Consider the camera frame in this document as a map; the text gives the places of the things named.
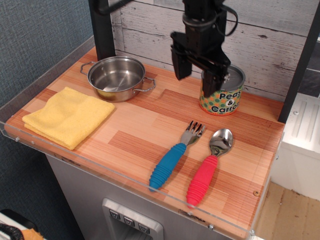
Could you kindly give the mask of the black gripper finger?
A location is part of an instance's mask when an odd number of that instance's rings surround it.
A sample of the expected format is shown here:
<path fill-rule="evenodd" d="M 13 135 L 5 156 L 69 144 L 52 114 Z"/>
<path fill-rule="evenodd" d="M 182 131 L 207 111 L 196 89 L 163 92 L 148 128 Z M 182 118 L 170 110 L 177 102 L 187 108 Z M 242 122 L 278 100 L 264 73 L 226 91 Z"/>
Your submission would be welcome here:
<path fill-rule="evenodd" d="M 229 80 L 229 73 L 220 71 L 203 70 L 201 73 L 202 91 L 205 98 L 220 90 L 222 85 Z"/>
<path fill-rule="evenodd" d="M 188 56 L 178 51 L 176 48 L 171 49 L 171 58 L 175 76 L 178 80 L 182 80 L 192 73 L 192 63 L 189 62 Z"/>

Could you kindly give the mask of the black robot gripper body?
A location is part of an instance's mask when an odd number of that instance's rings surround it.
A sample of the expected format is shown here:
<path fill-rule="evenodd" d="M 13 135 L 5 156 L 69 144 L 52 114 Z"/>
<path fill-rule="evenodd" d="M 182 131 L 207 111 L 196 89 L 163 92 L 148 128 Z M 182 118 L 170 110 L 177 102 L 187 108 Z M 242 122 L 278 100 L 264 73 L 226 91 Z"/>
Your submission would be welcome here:
<path fill-rule="evenodd" d="M 188 61 L 204 71 L 228 72 L 231 64 L 222 51 L 222 44 L 226 37 L 226 24 L 214 23 L 209 27 L 185 28 L 185 33 L 174 31 L 171 48 L 187 55 Z"/>

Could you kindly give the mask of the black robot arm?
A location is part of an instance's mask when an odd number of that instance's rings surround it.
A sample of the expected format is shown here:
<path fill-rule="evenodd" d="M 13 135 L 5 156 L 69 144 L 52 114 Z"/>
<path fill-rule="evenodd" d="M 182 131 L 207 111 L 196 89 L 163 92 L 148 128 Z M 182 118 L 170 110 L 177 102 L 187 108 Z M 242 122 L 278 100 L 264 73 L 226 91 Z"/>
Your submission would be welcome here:
<path fill-rule="evenodd" d="M 208 98 L 230 77 L 231 61 L 223 52 L 222 44 L 225 37 L 235 31 L 232 28 L 226 33 L 227 14 L 235 18 L 238 14 L 222 0 L 185 0 L 183 4 L 185 32 L 170 34 L 175 76 L 182 80 L 191 75 L 193 66 L 200 68 L 203 95 Z"/>

